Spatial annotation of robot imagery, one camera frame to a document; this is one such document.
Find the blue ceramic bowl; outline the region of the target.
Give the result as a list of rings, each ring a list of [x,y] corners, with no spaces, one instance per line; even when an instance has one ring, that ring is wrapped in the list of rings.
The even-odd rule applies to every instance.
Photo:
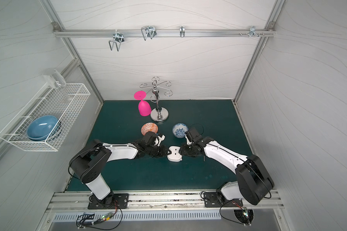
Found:
[[[61,121],[53,115],[41,116],[30,123],[27,128],[27,137],[33,141],[44,141],[54,136],[61,128]]]

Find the blue white patterned bowl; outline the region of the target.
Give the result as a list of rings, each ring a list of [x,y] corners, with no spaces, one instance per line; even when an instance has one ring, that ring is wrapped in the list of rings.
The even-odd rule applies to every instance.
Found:
[[[189,130],[189,127],[183,123],[177,123],[173,126],[172,132],[173,135],[177,138],[185,138],[186,132]]]

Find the metal corner hook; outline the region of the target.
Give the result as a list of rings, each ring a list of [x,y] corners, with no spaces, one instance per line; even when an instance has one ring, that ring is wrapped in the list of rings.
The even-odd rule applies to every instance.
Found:
[[[251,27],[247,33],[245,33],[245,34],[239,33],[239,35],[241,37],[246,36],[248,38],[252,38],[252,37],[263,37],[265,34],[264,33],[258,33],[258,32],[256,32],[255,27]]]

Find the pink plastic goblet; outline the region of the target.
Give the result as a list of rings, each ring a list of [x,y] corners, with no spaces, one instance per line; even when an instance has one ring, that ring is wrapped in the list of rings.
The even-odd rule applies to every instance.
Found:
[[[141,116],[149,116],[151,114],[150,104],[145,101],[146,96],[146,92],[142,90],[134,94],[134,98],[139,101],[138,110]]]

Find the aluminium top rail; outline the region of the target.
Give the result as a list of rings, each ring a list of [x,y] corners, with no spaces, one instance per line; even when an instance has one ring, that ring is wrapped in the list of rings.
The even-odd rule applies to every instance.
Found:
[[[241,37],[239,33],[247,33],[247,29],[187,29],[185,28],[185,38],[226,38]],[[142,38],[140,29],[118,29],[118,30],[61,30],[55,31],[58,38],[112,38],[116,33],[124,35],[124,38]],[[180,38],[179,28],[176,29],[156,29],[155,38]],[[276,31],[267,29],[256,29],[258,33],[264,33],[263,37],[273,37]]]

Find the orange patterned bowl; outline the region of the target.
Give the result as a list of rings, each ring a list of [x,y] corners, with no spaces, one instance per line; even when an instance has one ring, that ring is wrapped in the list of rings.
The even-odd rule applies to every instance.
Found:
[[[149,131],[151,131],[153,133],[157,133],[158,132],[158,126],[155,123],[151,123],[151,122],[144,124],[141,128],[142,135],[145,135]]]

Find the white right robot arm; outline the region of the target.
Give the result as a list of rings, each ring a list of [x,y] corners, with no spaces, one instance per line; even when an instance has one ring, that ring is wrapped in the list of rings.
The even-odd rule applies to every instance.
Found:
[[[236,175],[236,181],[225,183],[217,189],[217,199],[220,203],[243,198],[252,205],[258,205],[263,198],[271,194],[275,186],[258,156],[238,154],[212,138],[187,141],[178,152],[188,157],[204,155],[221,163]]]

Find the small metal hook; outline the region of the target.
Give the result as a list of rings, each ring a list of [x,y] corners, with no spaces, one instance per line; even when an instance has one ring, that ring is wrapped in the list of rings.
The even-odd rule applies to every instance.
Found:
[[[184,26],[180,26],[179,33],[180,33],[181,38],[185,37],[185,27]]]

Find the chrome glass holder stand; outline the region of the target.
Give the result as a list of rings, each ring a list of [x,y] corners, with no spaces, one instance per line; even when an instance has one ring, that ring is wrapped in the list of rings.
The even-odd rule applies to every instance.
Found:
[[[148,88],[148,91],[145,91],[146,94],[148,94],[150,91],[153,93],[153,95],[150,97],[150,101],[152,103],[155,103],[156,107],[151,111],[150,117],[155,122],[162,123],[169,116],[168,110],[164,107],[161,107],[159,101],[160,90],[163,90],[163,93],[166,97],[170,97],[173,95],[173,92],[170,89],[168,89],[168,87],[170,87],[171,85],[172,83],[170,81],[161,81],[159,77],[153,77],[151,79],[151,84],[142,83],[139,86],[141,89]]]

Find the metal double hook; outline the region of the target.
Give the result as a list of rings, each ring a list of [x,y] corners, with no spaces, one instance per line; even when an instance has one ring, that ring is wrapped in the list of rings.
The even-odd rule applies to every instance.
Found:
[[[112,51],[114,48],[119,51],[121,44],[124,42],[124,35],[116,32],[113,36],[112,40],[109,40],[109,47]]]

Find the white alarm clock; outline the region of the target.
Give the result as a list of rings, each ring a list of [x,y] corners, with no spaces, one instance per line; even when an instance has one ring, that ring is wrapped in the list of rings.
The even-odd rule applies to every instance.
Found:
[[[179,153],[179,150],[179,146],[170,146],[169,151],[171,153],[167,156],[168,160],[176,163],[182,161],[182,155]]]

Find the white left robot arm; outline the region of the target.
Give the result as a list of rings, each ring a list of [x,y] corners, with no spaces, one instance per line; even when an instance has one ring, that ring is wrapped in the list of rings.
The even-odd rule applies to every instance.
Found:
[[[171,153],[169,148],[160,144],[157,138],[148,142],[139,139],[127,144],[109,144],[93,140],[70,160],[69,168],[98,200],[103,200],[111,194],[111,189],[102,176],[107,162],[122,159],[133,160],[145,155],[166,157]]]

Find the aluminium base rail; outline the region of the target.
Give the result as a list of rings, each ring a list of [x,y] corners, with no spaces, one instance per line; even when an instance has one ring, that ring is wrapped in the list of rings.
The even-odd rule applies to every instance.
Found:
[[[124,200],[126,211],[170,211],[214,209],[219,204],[216,197],[207,196],[212,190],[176,190],[176,191],[115,191],[127,193]],[[88,210],[89,191],[54,193],[46,212],[82,212]]]

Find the clear wine glass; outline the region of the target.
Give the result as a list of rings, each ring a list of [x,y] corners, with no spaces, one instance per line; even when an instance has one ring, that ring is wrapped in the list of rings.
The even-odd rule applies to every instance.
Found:
[[[53,89],[59,89],[66,86],[66,81],[64,77],[53,68],[44,70],[43,77],[47,81],[50,87]]]

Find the metal loop hook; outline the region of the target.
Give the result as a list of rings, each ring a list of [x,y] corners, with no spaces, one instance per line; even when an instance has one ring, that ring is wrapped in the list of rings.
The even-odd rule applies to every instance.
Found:
[[[156,29],[154,26],[142,27],[141,33],[143,35],[144,40],[147,40],[147,38],[153,39],[157,35]]]

